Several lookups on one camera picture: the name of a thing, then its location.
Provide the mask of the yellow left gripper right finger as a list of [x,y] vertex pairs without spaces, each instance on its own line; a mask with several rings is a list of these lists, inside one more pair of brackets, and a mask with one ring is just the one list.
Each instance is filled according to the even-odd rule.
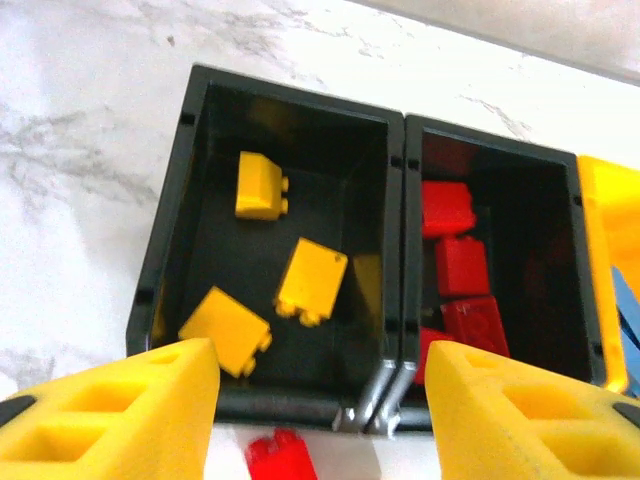
[[639,403],[453,341],[425,390],[445,479],[636,479]]

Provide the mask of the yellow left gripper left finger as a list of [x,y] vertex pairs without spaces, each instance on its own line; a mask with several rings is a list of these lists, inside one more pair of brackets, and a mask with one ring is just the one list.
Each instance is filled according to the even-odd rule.
[[1,403],[1,476],[201,479],[219,385],[191,339],[24,389]]

